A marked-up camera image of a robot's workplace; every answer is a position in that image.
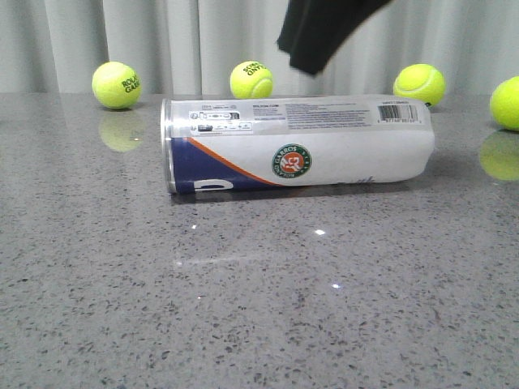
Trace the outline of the black gripper finger above can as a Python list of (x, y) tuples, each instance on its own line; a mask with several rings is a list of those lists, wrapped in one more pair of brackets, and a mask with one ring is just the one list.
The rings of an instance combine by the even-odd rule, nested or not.
[(385, 0), (292, 0), (288, 3), (278, 49), (290, 66), (317, 75), (364, 21), (388, 4)]

